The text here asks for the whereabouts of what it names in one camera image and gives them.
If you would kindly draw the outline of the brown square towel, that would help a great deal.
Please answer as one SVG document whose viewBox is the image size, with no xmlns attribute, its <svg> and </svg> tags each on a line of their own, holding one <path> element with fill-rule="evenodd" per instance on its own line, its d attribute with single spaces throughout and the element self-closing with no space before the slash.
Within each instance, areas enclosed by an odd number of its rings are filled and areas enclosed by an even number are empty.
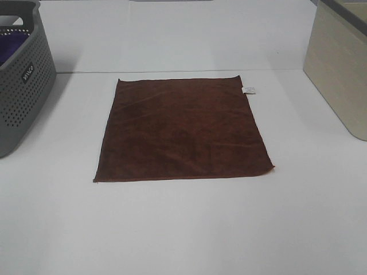
<svg viewBox="0 0 367 275">
<path fill-rule="evenodd" d="M 94 180 L 236 178 L 273 168 L 240 76 L 119 80 Z"/>
</svg>

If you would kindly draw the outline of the grey perforated plastic basket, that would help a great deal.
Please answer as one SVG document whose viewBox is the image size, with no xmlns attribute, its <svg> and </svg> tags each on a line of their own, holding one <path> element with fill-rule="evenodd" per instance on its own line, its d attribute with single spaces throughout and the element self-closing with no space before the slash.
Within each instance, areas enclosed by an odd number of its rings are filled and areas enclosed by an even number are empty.
<svg viewBox="0 0 367 275">
<path fill-rule="evenodd" d="M 27 40 L 1 65 L 1 157 L 20 144 L 46 102 L 56 69 L 40 16 L 39 1 L 1 1 L 1 15 L 20 25 L 1 26 L 1 36 L 25 33 Z"/>
</svg>

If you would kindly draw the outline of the beige storage box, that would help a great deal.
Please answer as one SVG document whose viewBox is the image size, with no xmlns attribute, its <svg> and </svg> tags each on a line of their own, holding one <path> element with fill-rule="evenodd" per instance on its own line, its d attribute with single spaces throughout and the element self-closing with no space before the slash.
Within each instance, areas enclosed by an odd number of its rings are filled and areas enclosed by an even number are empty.
<svg viewBox="0 0 367 275">
<path fill-rule="evenodd" d="M 351 135 L 366 140 L 366 1 L 319 1 L 303 70 Z"/>
</svg>

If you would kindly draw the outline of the purple cloth in basket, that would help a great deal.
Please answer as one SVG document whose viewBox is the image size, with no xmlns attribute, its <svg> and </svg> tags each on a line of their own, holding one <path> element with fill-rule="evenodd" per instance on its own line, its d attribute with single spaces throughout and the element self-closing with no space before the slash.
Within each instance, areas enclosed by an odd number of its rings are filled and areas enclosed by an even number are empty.
<svg viewBox="0 0 367 275">
<path fill-rule="evenodd" d="M 3 65 L 17 51 L 17 49 L 27 40 L 27 38 L 28 35 L 25 33 L 10 33 L 1 36 L 1 65 Z"/>
</svg>

